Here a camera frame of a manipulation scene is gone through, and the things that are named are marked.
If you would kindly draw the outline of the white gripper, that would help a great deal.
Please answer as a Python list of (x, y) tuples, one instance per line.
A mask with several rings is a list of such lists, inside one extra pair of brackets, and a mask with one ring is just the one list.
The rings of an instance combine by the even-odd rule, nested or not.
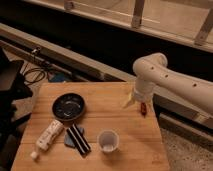
[(154, 94), (155, 84), (146, 80), (137, 79), (133, 88), (133, 92), (130, 92), (123, 107), (127, 108), (138, 102), (146, 103), (152, 100)]

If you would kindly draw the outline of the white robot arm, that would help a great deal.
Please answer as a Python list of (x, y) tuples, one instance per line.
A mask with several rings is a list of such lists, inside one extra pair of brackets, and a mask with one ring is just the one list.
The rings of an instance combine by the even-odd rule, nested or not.
[(167, 57), (162, 53), (136, 59), (133, 63), (136, 79), (124, 107), (127, 108), (136, 101), (150, 101), (154, 87), (158, 85), (213, 115), (213, 82), (172, 71), (167, 65)]

